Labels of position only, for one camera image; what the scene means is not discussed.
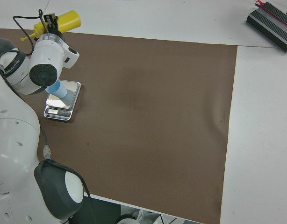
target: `digital scale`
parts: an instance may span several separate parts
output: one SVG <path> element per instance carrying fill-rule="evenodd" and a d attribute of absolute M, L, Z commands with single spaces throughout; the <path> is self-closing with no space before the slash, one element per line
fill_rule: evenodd
<path fill-rule="evenodd" d="M 44 117 L 68 121 L 72 116 L 81 84 L 66 80 L 60 80 L 60 82 L 67 89 L 67 95 L 64 98 L 58 98 L 49 94 L 46 100 Z"/>

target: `red wire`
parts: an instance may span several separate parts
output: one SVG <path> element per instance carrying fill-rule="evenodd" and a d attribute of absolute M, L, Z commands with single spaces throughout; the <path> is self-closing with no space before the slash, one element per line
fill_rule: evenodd
<path fill-rule="evenodd" d="M 277 19 L 278 21 L 280 21 L 281 23 L 283 23 L 285 26 L 287 26 L 287 24 L 286 24 L 285 22 L 283 22 L 283 21 L 280 20 L 278 17 L 276 17 L 275 15 L 273 15 L 271 12 L 269 12 L 267 9 L 265 9 L 265 8 L 262 6 L 263 4 L 264 4 L 263 2 L 261 2 L 261 1 L 258 0 L 258 1 L 256 1 L 255 6 L 257 6 L 257 7 L 261 8 L 261 9 L 263 9 L 265 12 L 269 13 L 269 14 L 272 15 L 275 19 Z"/>

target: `yellow container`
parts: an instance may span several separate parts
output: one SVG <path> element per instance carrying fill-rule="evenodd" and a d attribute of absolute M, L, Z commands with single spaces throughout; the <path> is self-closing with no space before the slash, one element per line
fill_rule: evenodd
<path fill-rule="evenodd" d="M 65 14 L 62 14 L 57 17 L 57 23 L 58 23 L 58 30 L 63 34 L 71 29 L 77 28 L 81 26 L 81 20 L 79 15 L 76 13 L 76 11 L 72 10 L 70 12 L 67 12 Z M 40 35 L 45 33 L 45 29 L 41 22 L 35 24 L 33 26 L 33 33 L 30 36 L 30 38 L 39 38 Z"/>

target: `white tabletop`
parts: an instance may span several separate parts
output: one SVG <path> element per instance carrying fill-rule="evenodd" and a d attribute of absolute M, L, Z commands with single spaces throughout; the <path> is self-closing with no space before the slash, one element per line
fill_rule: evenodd
<path fill-rule="evenodd" d="M 287 54 L 245 21 L 254 0 L 0 1 L 0 28 L 13 15 L 76 10 L 73 32 L 238 45 L 221 224 L 287 224 Z M 271 0 L 283 12 L 287 0 Z M 24 21 L 31 29 L 34 21 Z"/>

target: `brown paper sheet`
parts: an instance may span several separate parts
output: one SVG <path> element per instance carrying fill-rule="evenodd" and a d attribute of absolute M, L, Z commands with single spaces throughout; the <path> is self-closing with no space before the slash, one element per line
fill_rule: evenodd
<path fill-rule="evenodd" d="M 0 29 L 29 52 L 23 36 Z M 25 97 L 53 159 L 80 172 L 92 194 L 218 224 L 237 47 L 75 33 L 65 40 L 80 53 L 61 74 L 82 84 L 72 120 L 43 117 L 45 92 Z"/>

